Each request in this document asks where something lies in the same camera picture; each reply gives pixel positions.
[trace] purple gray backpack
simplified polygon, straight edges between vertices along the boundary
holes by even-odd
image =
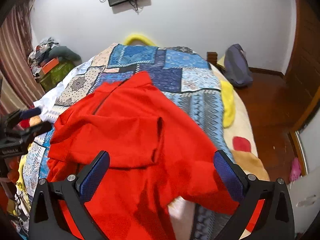
[[[251,74],[243,49],[239,44],[232,45],[226,51],[223,75],[234,87],[240,88],[252,83]]]

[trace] curtain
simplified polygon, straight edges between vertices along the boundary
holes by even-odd
[[[27,63],[32,51],[31,42],[29,0],[20,0],[0,28],[0,75],[3,77],[1,103],[5,98],[8,99],[6,106],[1,106],[1,111],[21,107],[22,104],[30,107],[44,95],[44,90],[34,80]]]

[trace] orange box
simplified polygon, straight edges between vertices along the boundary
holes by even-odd
[[[56,65],[59,64],[58,58],[54,58],[50,60],[47,64],[45,64],[42,69],[40,70],[39,75],[43,77],[45,74],[47,74],[50,70],[52,70]]]

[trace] wooden floor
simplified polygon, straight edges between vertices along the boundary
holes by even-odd
[[[252,86],[236,91],[247,108],[258,155],[270,179],[281,177],[288,183],[296,155],[288,132],[303,109],[280,76],[253,73]]]

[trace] patchwork blanket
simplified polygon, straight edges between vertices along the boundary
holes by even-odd
[[[103,82],[124,81],[140,71],[147,71],[154,85],[184,110],[204,130],[214,145],[224,150],[234,162],[224,139],[220,81],[213,74],[210,64],[186,47],[111,45],[94,57],[86,71],[80,72],[70,80],[46,119],[55,122],[68,107],[92,93]],[[38,179],[46,178],[48,175],[47,156],[53,132],[54,129],[35,138],[27,156],[23,178],[30,201]],[[194,205],[191,209],[191,228],[187,229],[189,236],[186,236],[186,240],[189,237],[213,239],[229,218],[200,205]],[[176,233],[178,240],[185,239],[178,235],[179,232]]]

